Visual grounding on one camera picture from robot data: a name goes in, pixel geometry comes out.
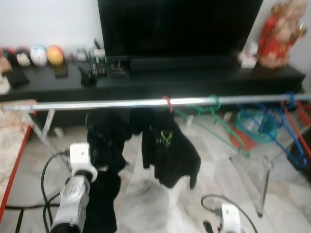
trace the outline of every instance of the clothes drying rack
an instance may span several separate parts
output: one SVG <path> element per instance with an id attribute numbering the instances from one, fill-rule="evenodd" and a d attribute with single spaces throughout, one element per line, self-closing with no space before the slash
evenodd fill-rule
<path id="1" fill-rule="evenodd" d="M 310 101 L 311 94 L 297 94 L 296 100 Z M 252 95 L 252 96 L 229 96 L 219 97 L 218 101 L 221 105 L 235 105 L 235 104 L 251 104 L 251 103 L 273 103 L 281 101 L 290 101 L 289 95 Z M 58 153 L 57 147 L 49 139 L 48 132 L 53 121 L 55 111 L 70 111 L 70 110 L 91 110 L 100 108 L 137 108 L 137 107 L 160 107 L 170 105 L 182 106 L 182 105 L 216 105 L 218 104 L 213 97 L 206 98 L 178 98 L 178 99 L 150 99 L 150 100 L 112 100 L 112 101 L 71 101 L 71 102 L 43 102 L 43 103 L 31 103 L 31 104 L 10 104 L 6 103 L 2 105 L 3 111 L 21 111 L 26 113 L 27 120 L 32 127 L 33 131 L 44 143 L 52 154 Z M 47 119 L 44 127 L 41 128 L 38 121 L 34 117 L 33 113 L 36 111 L 48 111 Z M 58 163 L 70 173 L 70 167 L 64 159 L 57 157 Z M 273 168 L 272 161 L 263 161 L 265 167 L 264 184 L 260 190 L 259 203 L 257 205 L 258 216 L 262 216 L 264 202 L 267 194 L 267 187 L 269 182 L 270 171 Z"/>

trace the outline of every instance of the red statue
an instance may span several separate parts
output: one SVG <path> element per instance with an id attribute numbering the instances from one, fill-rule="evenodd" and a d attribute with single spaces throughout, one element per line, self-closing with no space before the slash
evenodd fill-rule
<path id="1" fill-rule="evenodd" d="M 272 8 L 259 40 L 257 57 L 262 66 L 278 68 L 287 64 L 290 48 L 307 32 L 303 24 L 299 25 L 307 5 L 307 0 L 290 0 Z"/>

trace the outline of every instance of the black tv cabinet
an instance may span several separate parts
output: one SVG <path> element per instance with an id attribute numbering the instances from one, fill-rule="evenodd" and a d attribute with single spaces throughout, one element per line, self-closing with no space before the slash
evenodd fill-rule
<path id="1" fill-rule="evenodd" d="M 68 77 L 56 79 L 53 68 L 27 67 L 23 69 L 30 83 L 12 89 L 1 101 L 35 99 L 38 102 L 131 100 L 218 96 L 267 95 L 297 92 L 305 75 L 291 66 L 270 70 L 231 68 L 179 69 L 130 72 L 125 77 L 100 77 L 97 85 L 83 87 L 81 74 L 75 63 L 68 63 Z M 38 113 L 43 124 L 46 112 Z M 52 126 L 83 125 L 86 111 L 56 112 Z"/>

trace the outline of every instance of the black wallet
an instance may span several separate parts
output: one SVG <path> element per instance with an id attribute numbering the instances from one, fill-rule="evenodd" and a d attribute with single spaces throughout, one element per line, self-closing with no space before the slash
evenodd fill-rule
<path id="1" fill-rule="evenodd" d="M 22 68 L 16 67 L 14 70 L 6 72 L 5 76 L 7 77 L 9 84 L 12 88 L 16 88 L 29 83 L 29 80 L 24 74 Z"/>

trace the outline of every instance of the soundbar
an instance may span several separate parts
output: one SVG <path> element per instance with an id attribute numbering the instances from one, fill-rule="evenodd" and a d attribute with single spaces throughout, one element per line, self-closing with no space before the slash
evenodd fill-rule
<path id="1" fill-rule="evenodd" d="M 204 56 L 177 58 L 134 58 L 130 61 L 132 72 L 166 69 L 232 67 L 237 63 L 234 56 Z"/>

